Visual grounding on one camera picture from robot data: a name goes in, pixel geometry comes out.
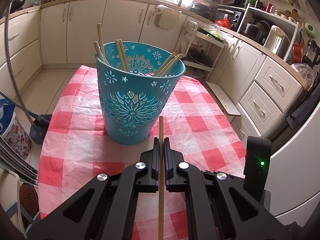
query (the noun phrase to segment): red bag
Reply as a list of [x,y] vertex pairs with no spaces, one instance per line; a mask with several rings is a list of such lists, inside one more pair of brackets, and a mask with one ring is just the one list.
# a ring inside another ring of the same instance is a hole
[[227,14],[225,14],[223,19],[215,20],[214,23],[219,25],[219,26],[221,26],[221,27],[225,27],[225,28],[231,30],[231,24],[230,24],[230,22],[228,20],[228,15]]

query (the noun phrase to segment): plastic tablecloth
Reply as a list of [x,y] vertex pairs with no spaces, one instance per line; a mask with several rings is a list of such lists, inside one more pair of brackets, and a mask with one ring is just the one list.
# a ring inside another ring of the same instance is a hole
[[[241,176],[245,149],[230,123],[199,81],[182,76],[166,103],[164,136],[172,149],[199,169]],[[121,173],[153,148],[156,122],[149,137],[121,145],[104,130],[97,70],[81,66],[63,91],[41,151],[38,195],[40,215],[67,200],[97,174]],[[158,194],[140,193],[133,240],[156,240]],[[184,193],[165,192],[164,239],[188,239]]]

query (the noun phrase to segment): drawer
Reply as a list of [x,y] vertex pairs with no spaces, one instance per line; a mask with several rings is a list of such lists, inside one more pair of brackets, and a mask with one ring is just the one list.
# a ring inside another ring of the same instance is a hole
[[[8,39],[10,56],[38,39],[39,11],[31,11],[9,20]],[[5,63],[4,24],[0,28],[0,65]]]
[[[11,65],[17,86],[21,89],[42,65],[38,40],[32,42],[13,55],[11,57]],[[0,67],[0,89],[9,97],[15,97],[7,63]]]
[[276,103],[256,82],[253,82],[240,104],[264,135],[280,118],[282,112]]
[[242,141],[244,148],[246,148],[248,136],[261,136],[261,134],[243,107],[240,104],[237,104],[236,108],[241,116],[234,117],[231,121],[231,126]]
[[267,57],[256,76],[256,82],[285,112],[297,97],[302,86],[289,72]]

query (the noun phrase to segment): wooden chopstick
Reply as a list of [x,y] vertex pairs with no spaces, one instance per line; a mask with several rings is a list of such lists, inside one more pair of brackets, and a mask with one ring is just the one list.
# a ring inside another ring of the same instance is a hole
[[163,116],[159,116],[159,206],[158,206],[158,240],[163,240],[164,230],[164,155],[163,155]]
[[102,52],[101,52],[101,50],[100,50],[100,47],[99,47],[98,42],[95,41],[95,42],[93,43],[93,45],[94,45],[94,49],[96,50],[96,53],[97,53],[97,55],[98,55],[98,58],[99,58],[103,63],[106,64],[106,62],[104,61],[104,58],[103,58],[103,55],[102,55]]
[[183,57],[183,54],[177,55],[173,62],[168,64],[166,68],[163,69],[162,74],[160,74],[160,77],[164,77],[169,71],[173,68],[173,66]]
[[122,55],[122,52],[121,52],[119,40],[116,40],[116,47],[117,47],[119,58],[120,58],[120,62],[121,62],[121,65],[122,65],[122,70],[127,72],[127,68],[125,67],[125,62],[124,62],[123,55]]
[[126,68],[126,71],[127,72],[130,72],[130,69],[129,69],[129,62],[127,60],[127,56],[125,55],[125,52],[124,52],[124,47],[123,47],[123,44],[122,44],[122,40],[119,39],[119,45],[120,45],[120,49],[121,49],[121,52],[122,52],[122,56],[123,56],[123,59],[124,59],[124,63],[125,63],[125,68]]
[[104,52],[104,46],[103,46],[103,37],[102,37],[102,28],[101,28],[101,23],[97,24],[97,29],[98,29],[98,39],[99,39],[99,46],[101,53],[103,55],[104,61],[106,64],[110,65],[109,62],[106,59],[106,54]]
[[158,73],[163,70],[163,68],[174,58],[174,56],[176,55],[175,52],[173,52],[167,59],[165,62],[163,62],[163,64],[161,65],[160,68],[158,68],[158,70],[154,73],[154,76],[157,77]]

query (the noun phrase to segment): blue plastic bucket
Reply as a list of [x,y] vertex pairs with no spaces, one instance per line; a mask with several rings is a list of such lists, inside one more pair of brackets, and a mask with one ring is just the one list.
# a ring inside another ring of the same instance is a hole
[[153,73],[171,55],[157,47],[123,42],[129,62],[129,72],[122,69],[116,43],[104,45],[104,64],[97,55],[98,86],[102,115],[107,134],[116,142],[126,145],[144,141],[165,103],[186,70],[182,61],[165,77]]

